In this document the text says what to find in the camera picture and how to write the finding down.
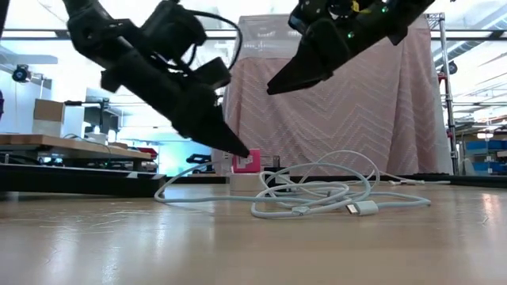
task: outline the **white cable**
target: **white cable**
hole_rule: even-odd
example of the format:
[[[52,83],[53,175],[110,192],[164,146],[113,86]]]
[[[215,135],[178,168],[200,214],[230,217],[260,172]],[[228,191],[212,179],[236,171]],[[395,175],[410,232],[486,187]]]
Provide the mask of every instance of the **white cable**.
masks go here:
[[[336,165],[332,163],[322,162],[323,159],[329,157],[333,154],[339,153],[349,153],[359,155],[362,158],[366,159],[373,167],[373,173],[369,177],[364,177],[357,171],[344,167],[342,165]],[[245,197],[245,196],[213,196],[206,198],[197,198],[197,199],[166,199],[162,197],[162,193],[166,190],[166,187],[172,184],[175,180],[180,177],[183,177],[186,173],[190,173],[195,169],[200,169],[204,166],[220,164],[226,161],[215,161],[215,162],[206,162],[197,166],[194,166],[186,171],[179,173],[175,177],[168,180],[154,195],[156,201],[160,203],[201,203],[201,202],[215,202],[215,201],[243,201],[243,202],[251,202],[252,207],[250,211],[253,216],[263,219],[273,219],[273,218],[289,218],[295,216],[303,216],[303,215],[312,215],[312,214],[321,214],[327,213],[331,211],[341,210],[347,208],[351,214],[355,215],[371,215],[374,214],[375,211],[385,207],[416,207],[416,206],[425,206],[430,205],[431,201],[425,198],[417,197],[417,196],[409,196],[400,193],[393,192],[372,192],[374,186],[376,186],[380,182],[380,171],[373,163],[372,160],[364,156],[363,154],[357,153],[351,150],[339,150],[334,151],[330,154],[325,155],[320,158],[317,162],[307,163],[302,165],[294,165],[291,167],[287,167],[286,169],[282,169],[276,173],[272,172],[261,172],[259,173],[259,179],[261,184],[264,186],[265,190],[259,192],[255,197]],[[310,175],[310,171],[299,181],[298,183],[294,183],[289,179],[281,176],[284,173],[290,172],[294,169],[306,168],[310,167],[310,171],[315,167],[329,167],[333,169],[339,169],[345,171],[347,173],[351,173],[355,177],[358,178],[359,183],[361,183],[364,187],[362,192],[351,192],[349,184],[355,184],[357,181],[352,181],[349,183],[344,182],[305,182],[305,180]],[[373,185],[368,181],[375,175],[375,182]],[[286,184],[269,187],[267,183],[269,183],[272,179],[279,178],[285,181]],[[290,192],[279,193],[276,192],[278,190],[287,189]],[[308,198],[295,198],[290,196],[297,196],[301,194],[307,194],[311,196],[318,197],[317,199],[308,199]],[[398,201],[398,202],[384,202],[384,203],[375,203],[369,199],[371,196],[391,196],[394,198],[399,198],[403,200],[410,201]],[[263,212],[257,209],[257,203],[276,203],[278,206],[286,209],[290,209],[290,211],[281,211],[281,212]]]

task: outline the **white wall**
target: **white wall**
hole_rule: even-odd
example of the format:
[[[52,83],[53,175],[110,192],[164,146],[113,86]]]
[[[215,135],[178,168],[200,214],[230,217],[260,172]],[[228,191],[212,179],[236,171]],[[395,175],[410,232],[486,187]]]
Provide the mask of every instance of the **white wall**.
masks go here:
[[[0,119],[0,133],[32,133],[35,99],[40,96],[40,86],[32,83],[16,83],[11,74],[0,70],[0,89],[5,103]],[[50,99],[51,90],[44,88],[42,99]]]

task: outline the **usb connector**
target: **usb connector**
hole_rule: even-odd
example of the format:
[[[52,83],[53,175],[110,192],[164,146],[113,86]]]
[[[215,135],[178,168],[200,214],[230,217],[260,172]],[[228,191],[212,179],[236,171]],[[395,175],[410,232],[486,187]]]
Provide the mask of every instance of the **usb connector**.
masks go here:
[[[374,215],[379,212],[379,207],[374,201],[360,201],[347,205],[351,215]]]

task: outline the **cardboard box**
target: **cardboard box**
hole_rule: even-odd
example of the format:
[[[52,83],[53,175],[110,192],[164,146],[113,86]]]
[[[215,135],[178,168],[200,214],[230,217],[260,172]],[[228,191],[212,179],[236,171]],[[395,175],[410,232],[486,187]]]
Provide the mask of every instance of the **cardboard box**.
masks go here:
[[[65,104],[49,100],[35,100],[32,133],[61,137],[65,119]]]

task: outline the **metal pole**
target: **metal pole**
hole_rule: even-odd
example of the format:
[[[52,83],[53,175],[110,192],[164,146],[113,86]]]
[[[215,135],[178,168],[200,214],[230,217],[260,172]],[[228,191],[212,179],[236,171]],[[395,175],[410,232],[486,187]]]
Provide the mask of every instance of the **metal pole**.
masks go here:
[[[456,152],[456,126],[454,124],[454,113],[452,111],[452,91],[451,91],[451,75],[449,74],[449,57],[447,53],[447,38],[445,37],[445,13],[440,14],[440,43],[442,45],[442,59],[444,61],[445,73],[445,104],[448,113],[448,128],[451,132],[451,159],[453,174],[458,173],[458,158]]]

